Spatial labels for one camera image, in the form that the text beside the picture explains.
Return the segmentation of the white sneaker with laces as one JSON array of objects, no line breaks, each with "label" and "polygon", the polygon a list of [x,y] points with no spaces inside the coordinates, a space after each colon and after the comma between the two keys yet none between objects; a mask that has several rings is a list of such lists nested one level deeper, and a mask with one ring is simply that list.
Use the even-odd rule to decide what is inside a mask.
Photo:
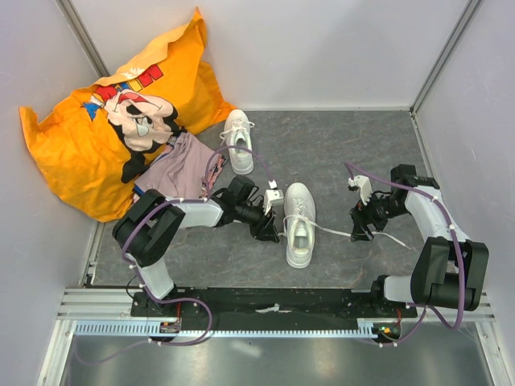
[{"label": "white sneaker with laces", "polygon": [[286,262],[293,268],[304,269],[311,263],[317,228],[334,235],[351,237],[350,233],[324,228],[315,222],[315,201],[303,183],[292,183],[286,189],[283,209]]}]

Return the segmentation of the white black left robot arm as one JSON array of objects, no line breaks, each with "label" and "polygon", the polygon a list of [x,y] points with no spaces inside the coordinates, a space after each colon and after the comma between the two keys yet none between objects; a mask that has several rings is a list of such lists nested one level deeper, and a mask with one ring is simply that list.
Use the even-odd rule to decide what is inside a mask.
[{"label": "white black left robot arm", "polygon": [[275,307],[270,290],[180,288],[168,272],[164,254],[180,229],[220,228],[232,223],[248,225],[255,240],[277,243],[273,206],[282,201],[283,194],[274,182],[260,195],[254,181],[245,176],[233,178],[226,188],[204,199],[168,199],[155,189],[144,193],[113,230],[122,258],[140,281],[131,316],[190,316],[195,312],[188,310],[187,304],[198,307],[201,302],[232,312],[266,312]]}]

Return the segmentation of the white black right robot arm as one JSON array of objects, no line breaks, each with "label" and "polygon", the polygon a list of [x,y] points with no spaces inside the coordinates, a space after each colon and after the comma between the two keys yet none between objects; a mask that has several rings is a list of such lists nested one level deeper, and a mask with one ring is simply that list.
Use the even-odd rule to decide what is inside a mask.
[{"label": "white black right robot arm", "polygon": [[480,304],[489,251],[464,233],[449,214],[432,177],[419,176],[413,165],[400,164],[390,171],[388,192],[375,191],[372,177],[352,175],[348,188],[360,199],[351,209],[351,239],[371,241],[388,221],[413,217],[424,245],[409,276],[381,276],[377,291],[368,298],[369,309],[387,316],[398,302],[420,306],[474,311]]}]

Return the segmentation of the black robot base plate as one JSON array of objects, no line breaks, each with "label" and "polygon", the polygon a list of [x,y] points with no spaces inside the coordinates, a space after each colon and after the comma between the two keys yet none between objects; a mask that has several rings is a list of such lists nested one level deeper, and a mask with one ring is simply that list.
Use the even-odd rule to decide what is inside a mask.
[{"label": "black robot base plate", "polygon": [[[215,329],[351,329],[360,319],[392,320],[416,318],[416,309],[403,303],[389,302],[368,290],[292,289],[292,288],[195,288],[180,287],[171,299],[188,300],[176,305],[162,305],[148,295],[134,294],[130,315],[165,318],[178,316],[185,327],[204,330],[208,326],[204,302],[212,312]],[[278,303],[291,310],[288,314],[258,314],[256,309]]]}]

